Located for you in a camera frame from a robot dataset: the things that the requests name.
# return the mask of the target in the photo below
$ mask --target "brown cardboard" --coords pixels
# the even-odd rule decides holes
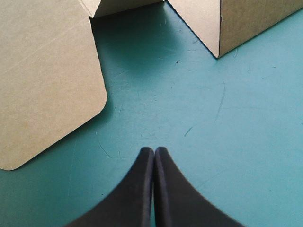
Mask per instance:
[[[0,168],[16,169],[98,114],[106,90],[77,0],[0,8]]]
[[[169,0],[215,57],[303,7],[303,0]]]

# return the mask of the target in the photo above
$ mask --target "black plastic jaw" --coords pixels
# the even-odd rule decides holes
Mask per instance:
[[[166,148],[155,153],[154,203],[157,227],[242,227],[186,180]]]
[[[121,183],[95,208],[67,227],[149,227],[154,154],[142,148]]]

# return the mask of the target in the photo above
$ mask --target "teal floor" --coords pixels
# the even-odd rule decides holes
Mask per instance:
[[[302,10],[219,60],[167,3],[92,27],[107,105],[19,170],[0,170],[1,227],[70,222],[110,193],[143,146],[166,146],[237,221],[302,226]]]

